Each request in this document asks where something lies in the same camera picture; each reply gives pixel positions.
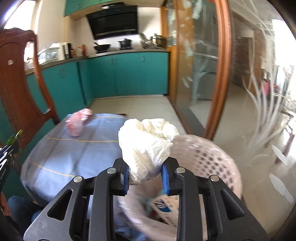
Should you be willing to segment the person's left hand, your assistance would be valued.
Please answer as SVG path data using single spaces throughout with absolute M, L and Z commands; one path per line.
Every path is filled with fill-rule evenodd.
M 1 205 L 1 211 L 5 216 L 11 216 L 11 210 L 8 206 L 7 200 L 3 192 L 1 192 L 0 195 L 0 205 Z

